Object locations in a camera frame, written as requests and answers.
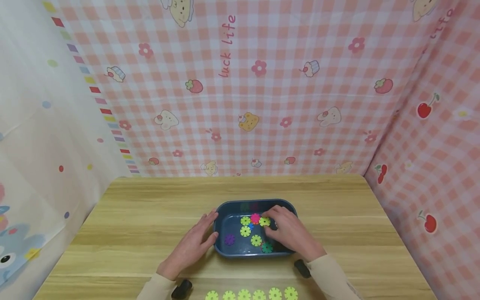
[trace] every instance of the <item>left hand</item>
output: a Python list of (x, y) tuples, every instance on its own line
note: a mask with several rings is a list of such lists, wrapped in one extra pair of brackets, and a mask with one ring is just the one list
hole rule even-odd
[(217, 217), (216, 208), (208, 215), (204, 214), (180, 240), (167, 259), (158, 266), (156, 273), (174, 281), (185, 268), (200, 260), (218, 238), (218, 232), (214, 232), (204, 241), (205, 233)]

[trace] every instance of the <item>fabric backdrop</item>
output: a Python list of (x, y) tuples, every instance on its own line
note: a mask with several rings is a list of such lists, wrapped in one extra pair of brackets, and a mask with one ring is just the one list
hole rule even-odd
[(318, 173), (365, 175), (438, 299), (478, 298), (479, 4), (0, 7), (0, 298), (115, 177)]

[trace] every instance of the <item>purple gear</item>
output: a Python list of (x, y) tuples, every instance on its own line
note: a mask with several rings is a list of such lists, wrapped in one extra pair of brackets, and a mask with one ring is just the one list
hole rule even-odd
[(224, 240), (225, 245), (231, 246), (235, 244), (235, 236), (233, 234), (227, 234)]

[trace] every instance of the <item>forearm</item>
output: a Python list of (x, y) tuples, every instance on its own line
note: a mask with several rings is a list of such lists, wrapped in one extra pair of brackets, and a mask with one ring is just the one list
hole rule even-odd
[(169, 300), (174, 288), (175, 281), (170, 281), (159, 274), (154, 274), (150, 281), (145, 283), (137, 300)]
[(156, 273), (150, 281), (145, 283), (144, 288), (137, 300), (167, 300), (175, 288), (175, 280), (181, 268), (178, 263), (167, 258), (156, 269)]
[(326, 254), (307, 263), (312, 278), (327, 300), (361, 300), (360, 294), (348, 282), (340, 265)]

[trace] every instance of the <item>blue plastic tray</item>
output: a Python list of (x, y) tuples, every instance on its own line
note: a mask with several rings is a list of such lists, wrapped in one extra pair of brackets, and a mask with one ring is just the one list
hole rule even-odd
[[(279, 242), (268, 238), (265, 235), (265, 230), (259, 225), (249, 224), (251, 234), (248, 237), (243, 237), (240, 234), (241, 228), (244, 226), (240, 220), (244, 216), (250, 217), (252, 214), (261, 215), (263, 212), (269, 210), (275, 205), (283, 206), (289, 211), (297, 215), (297, 211), (293, 205), (283, 199), (264, 199), (264, 200), (246, 200), (246, 201), (229, 201), (220, 205), (217, 209), (218, 218), (213, 224), (214, 231), (218, 232), (218, 239), (215, 242), (215, 250), (222, 256), (232, 257), (277, 257), (292, 254), (289, 250)], [(270, 220), (270, 228), (276, 229), (275, 220)], [(254, 235), (260, 236), (262, 239), (261, 246), (254, 246), (251, 243), (251, 238)], [(273, 246), (273, 251), (264, 253), (265, 247), (262, 246), (265, 242)]]

